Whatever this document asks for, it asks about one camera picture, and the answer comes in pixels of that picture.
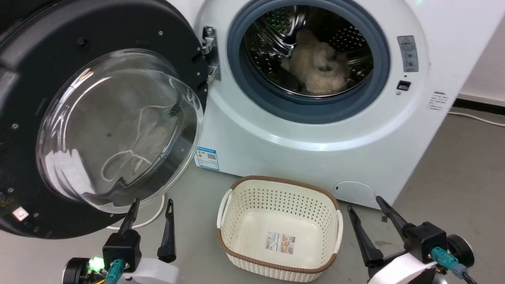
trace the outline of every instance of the label sticker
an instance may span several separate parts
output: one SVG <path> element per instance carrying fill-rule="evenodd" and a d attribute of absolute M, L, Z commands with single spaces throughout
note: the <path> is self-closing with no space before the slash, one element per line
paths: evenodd
<path fill-rule="evenodd" d="M 295 237 L 269 231 L 267 233 L 267 241 L 265 249 L 278 253 L 293 254 Z"/>
<path fill-rule="evenodd" d="M 403 58 L 403 71 L 418 72 L 417 47 L 414 36 L 399 36 L 398 44 L 400 45 L 401 57 Z"/>
<path fill-rule="evenodd" d="M 218 154 L 216 150 L 198 147 L 196 157 L 200 167 L 219 171 Z"/>
<path fill-rule="evenodd" d="M 23 207 L 18 207 L 18 209 L 12 212 L 12 215 L 14 215 L 18 221 L 23 221 L 29 214 Z"/>
<path fill-rule="evenodd" d="M 447 100 L 449 98 L 445 95 L 444 92 L 435 91 L 430 98 L 430 102 L 426 106 L 427 109 L 440 111 L 445 105 L 447 105 Z"/>

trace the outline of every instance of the plastic basket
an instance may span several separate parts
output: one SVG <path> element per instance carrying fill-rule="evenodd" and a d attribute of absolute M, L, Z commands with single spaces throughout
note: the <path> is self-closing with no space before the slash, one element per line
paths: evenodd
<path fill-rule="evenodd" d="M 248 176 L 219 207 L 218 241 L 231 262 L 256 274 L 310 282 L 335 261 L 343 219 L 322 188 L 288 179 Z"/>

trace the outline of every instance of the green led light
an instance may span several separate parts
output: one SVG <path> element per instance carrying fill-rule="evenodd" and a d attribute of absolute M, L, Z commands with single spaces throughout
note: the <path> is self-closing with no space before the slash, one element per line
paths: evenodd
<path fill-rule="evenodd" d="M 89 269 L 100 272 L 100 270 L 105 268 L 104 259 L 101 257 L 93 257 L 89 260 Z"/>

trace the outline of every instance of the concrete floor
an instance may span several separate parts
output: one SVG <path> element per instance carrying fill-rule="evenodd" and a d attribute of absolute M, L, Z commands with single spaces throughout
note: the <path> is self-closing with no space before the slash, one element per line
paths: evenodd
<path fill-rule="evenodd" d="M 478 113 L 483 118 L 505 123 L 504 116 Z M 394 204 L 414 224 L 430 221 L 469 241 L 476 254 L 471 276 L 479 283 L 503 282 L 505 247 L 505 128 L 465 117 L 448 116 L 415 173 Z M 184 282 L 196 283 L 283 283 L 236 268 L 216 240 L 219 202 L 235 176 L 192 165 L 169 191 L 175 202 L 177 261 Z M 345 208 L 344 237 L 335 263 L 314 283 L 366 283 L 354 232 Z M 159 200 L 139 214 L 139 222 L 150 218 Z M 401 249 L 392 224 L 381 222 L 377 210 L 355 206 L 372 241 L 385 255 Z M 165 221 L 159 218 L 138 229 L 145 257 L 155 257 Z M 56 284 L 72 257 L 101 255 L 110 230 L 61 241 L 33 240 L 0 232 L 0 275 L 2 283 Z M 454 277 L 449 283 L 463 283 Z"/>

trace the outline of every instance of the basket label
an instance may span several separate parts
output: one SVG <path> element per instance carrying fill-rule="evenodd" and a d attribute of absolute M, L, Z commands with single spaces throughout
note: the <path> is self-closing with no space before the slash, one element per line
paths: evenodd
<path fill-rule="evenodd" d="M 293 254 L 295 237 L 269 231 L 267 233 L 267 241 L 265 249 L 278 253 Z"/>

